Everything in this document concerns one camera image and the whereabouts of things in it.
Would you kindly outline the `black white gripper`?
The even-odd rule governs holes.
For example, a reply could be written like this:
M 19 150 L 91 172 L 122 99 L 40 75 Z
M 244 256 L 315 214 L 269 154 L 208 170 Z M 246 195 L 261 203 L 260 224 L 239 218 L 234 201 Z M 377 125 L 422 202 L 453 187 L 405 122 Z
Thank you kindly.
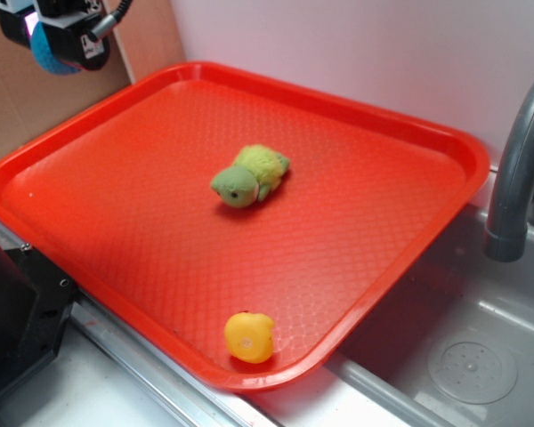
M 37 16 L 42 18 L 45 38 L 56 60 L 87 71 L 106 65 L 109 41 L 89 37 L 103 18 L 102 1 L 0 0 L 0 29 L 15 44 L 30 47 Z

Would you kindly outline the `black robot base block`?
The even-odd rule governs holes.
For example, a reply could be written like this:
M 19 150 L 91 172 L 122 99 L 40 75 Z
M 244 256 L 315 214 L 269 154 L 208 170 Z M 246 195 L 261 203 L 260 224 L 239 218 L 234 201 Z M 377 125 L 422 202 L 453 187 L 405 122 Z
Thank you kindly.
M 0 398 L 57 357 L 76 290 L 38 250 L 0 246 Z

